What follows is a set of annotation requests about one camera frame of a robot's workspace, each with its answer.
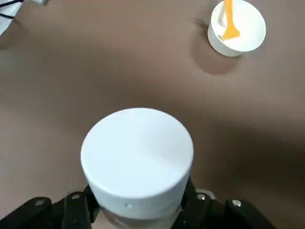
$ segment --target orange spoon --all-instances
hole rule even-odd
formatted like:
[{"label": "orange spoon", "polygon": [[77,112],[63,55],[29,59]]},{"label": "orange spoon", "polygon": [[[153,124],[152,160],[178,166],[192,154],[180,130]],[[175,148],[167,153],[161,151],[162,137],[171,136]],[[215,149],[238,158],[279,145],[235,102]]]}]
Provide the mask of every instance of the orange spoon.
[{"label": "orange spoon", "polygon": [[227,29],[224,32],[223,40],[232,39],[240,36],[240,32],[233,23],[233,0],[224,0],[225,13],[227,15]]}]

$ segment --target brown tabletop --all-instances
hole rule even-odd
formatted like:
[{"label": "brown tabletop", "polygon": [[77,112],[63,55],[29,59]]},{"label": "brown tabletop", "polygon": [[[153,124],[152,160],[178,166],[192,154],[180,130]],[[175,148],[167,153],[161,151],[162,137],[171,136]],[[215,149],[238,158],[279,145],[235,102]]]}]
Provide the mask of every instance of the brown tabletop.
[{"label": "brown tabletop", "polygon": [[82,189],[87,131],[144,106],[187,127],[198,187],[303,228],[305,1],[251,2],[267,35],[240,58],[217,54],[195,22],[208,0],[25,3],[0,37],[0,216]]}]

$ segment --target white bowl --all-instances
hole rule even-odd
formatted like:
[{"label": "white bowl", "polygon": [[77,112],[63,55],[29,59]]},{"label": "white bowl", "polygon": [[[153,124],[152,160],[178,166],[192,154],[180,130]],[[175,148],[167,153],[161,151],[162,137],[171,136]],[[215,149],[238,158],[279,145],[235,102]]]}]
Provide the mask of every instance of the white bowl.
[{"label": "white bowl", "polygon": [[218,3],[212,12],[208,29],[208,39],[211,46],[220,54],[229,57],[257,49],[266,36],[266,23],[263,16],[249,2],[233,0],[233,20],[240,31],[240,37],[222,40],[227,21],[224,1]]}]

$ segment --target white container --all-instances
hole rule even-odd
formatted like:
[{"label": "white container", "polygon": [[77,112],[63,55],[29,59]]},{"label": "white container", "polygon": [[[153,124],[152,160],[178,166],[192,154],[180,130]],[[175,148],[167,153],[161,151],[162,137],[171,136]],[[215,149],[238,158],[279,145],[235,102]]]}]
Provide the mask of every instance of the white container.
[{"label": "white container", "polygon": [[81,147],[81,165],[99,205],[119,218],[171,218],[193,161],[193,143],[174,117],[132,108],[100,120]]},{"label": "white container", "polygon": [[264,18],[249,2],[233,0],[233,21],[241,36],[223,41],[227,21],[224,1],[220,2],[212,12],[208,29],[209,42],[218,53],[235,57],[253,51],[263,43],[266,36]]}]

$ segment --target white container lid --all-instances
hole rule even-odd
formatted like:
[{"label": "white container lid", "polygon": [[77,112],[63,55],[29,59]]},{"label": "white container lid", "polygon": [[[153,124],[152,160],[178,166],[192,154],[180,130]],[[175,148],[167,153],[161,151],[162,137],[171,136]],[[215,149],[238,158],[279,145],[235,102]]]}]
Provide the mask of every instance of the white container lid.
[{"label": "white container lid", "polygon": [[132,108],[100,120],[81,147],[81,165],[100,206],[119,216],[155,219],[180,205],[193,143],[174,117]]}]

